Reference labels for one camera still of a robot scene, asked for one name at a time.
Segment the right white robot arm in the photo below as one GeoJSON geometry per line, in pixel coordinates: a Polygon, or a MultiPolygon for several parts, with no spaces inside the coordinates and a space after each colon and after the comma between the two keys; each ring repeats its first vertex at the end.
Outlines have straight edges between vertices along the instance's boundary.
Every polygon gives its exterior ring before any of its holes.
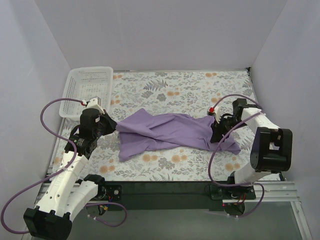
{"type": "Polygon", "coordinates": [[[248,126],[254,133],[249,163],[233,172],[226,183],[216,183],[226,188],[227,195],[237,199],[245,192],[244,187],[253,185],[261,178],[286,172],[291,167],[293,133],[272,123],[263,108],[253,99],[237,95],[232,102],[233,113],[221,114],[217,104],[208,108],[207,114],[215,118],[211,124],[211,143],[218,147],[239,128],[248,126]]]}

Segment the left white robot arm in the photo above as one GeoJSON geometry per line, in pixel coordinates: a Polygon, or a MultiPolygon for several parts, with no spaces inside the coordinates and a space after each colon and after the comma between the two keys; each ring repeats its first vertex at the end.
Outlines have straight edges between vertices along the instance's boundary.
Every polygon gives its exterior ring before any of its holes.
{"type": "Polygon", "coordinates": [[[73,220],[91,200],[106,196],[104,178],[90,175],[72,191],[79,175],[88,163],[98,139],[116,130],[117,123],[105,110],[88,108],[82,111],[80,123],[70,132],[57,175],[34,208],[27,208],[23,219],[33,237],[45,240],[65,240],[70,235],[73,220]]]}

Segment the white plastic basket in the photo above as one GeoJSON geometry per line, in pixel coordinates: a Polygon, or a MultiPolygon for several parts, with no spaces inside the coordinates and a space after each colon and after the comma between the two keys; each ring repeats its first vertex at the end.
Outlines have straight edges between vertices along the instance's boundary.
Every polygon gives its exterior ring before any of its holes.
{"type": "Polygon", "coordinates": [[[113,69],[109,66],[72,69],[65,83],[62,97],[86,100],[100,98],[100,106],[110,110],[113,90],[113,69]]]}

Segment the purple t shirt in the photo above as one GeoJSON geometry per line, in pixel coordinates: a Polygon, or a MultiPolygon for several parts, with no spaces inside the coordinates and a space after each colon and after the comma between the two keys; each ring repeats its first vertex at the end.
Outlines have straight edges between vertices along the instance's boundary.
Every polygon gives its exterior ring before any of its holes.
{"type": "Polygon", "coordinates": [[[117,123],[119,160],[125,162],[145,151],[170,150],[181,146],[239,154],[241,149],[232,136],[220,146],[210,142],[214,122],[214,117],[208,115],[202,118],[182,113],[151,115],[141,108],[117,123]]]}

